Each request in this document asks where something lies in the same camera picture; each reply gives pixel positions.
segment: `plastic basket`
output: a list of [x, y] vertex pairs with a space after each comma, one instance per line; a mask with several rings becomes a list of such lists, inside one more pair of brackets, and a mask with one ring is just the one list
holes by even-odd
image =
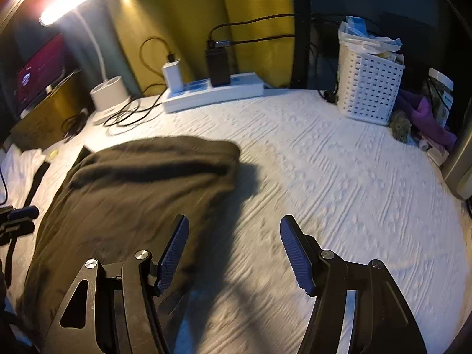
[[346, 117], [387, 125], [405, 67], [375, 55], [339, 48], [337, 107]]

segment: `jar lid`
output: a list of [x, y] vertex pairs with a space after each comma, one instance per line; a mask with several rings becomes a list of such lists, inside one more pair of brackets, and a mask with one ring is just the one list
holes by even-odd
[[454, 82], [449, 77], [442, 74], [438, 70], [430, 68], [430, 72], [428, 74], [432, 78], [435, 78], [436, 80], [444, 84], [444, 86], [447, 86], [451, 91], [454, 89]]

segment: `textured white tablecloth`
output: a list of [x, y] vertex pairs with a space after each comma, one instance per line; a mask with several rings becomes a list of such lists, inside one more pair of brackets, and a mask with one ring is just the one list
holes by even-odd
[[[176, 353], [297, 352], [314, 299], [297, 287], [280, 241], [286, 214], [345, 260], [384, 261], [428, 353], [442, 353], [471, 308], [471, 222], [460, 201], [426, 155], [388, 128], [343, 118], [313, 91], [267, 94], [174, 114], [159, 107], [130, 128], [88, 124], [50, 148], [59, 154], [33, 204], [44, 214], [84, 144], [101, 150], [170, 135], [232, 140], [242, 151], [237, 189], [200, 267]], [[13, 301], [34, 243], [35, 236], [18, 241]], [[348, 350], [353, 306], [349, 294], [340, 353]]]

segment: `brown folded clothing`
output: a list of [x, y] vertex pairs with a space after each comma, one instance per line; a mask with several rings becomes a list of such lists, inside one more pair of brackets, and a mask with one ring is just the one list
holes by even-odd
[[39, 226], [18, 313], [41, 345], [79, 269], [91, 257], [106, 265], [159, 241], [177, 214], [190, 235], [158, 313], [172, 346], [207, 232], [234, 189], [239, 148], [194, 137], [136, 140], [81, 152]]

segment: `silver bolt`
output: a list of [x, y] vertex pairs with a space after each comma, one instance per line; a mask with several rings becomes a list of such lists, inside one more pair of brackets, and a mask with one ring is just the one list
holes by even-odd
[[97, 264], [98, 261], [95, 258], [91, 258], [86, 262], [86, 268], [93, 269]]
[[147, 250], [140, 250], [135, 254], [137, 260], [144, 260], [148, 257], [149, 253]]
[[372, 266], [374, 266], [376, 269], [381, 269], [383, 268], [383, 263], [379, 260], [372, 260]]
[[331, 250], [322, 250], [321, 255], [325, 260], [332, 260], [334, 258], [334, 253]]

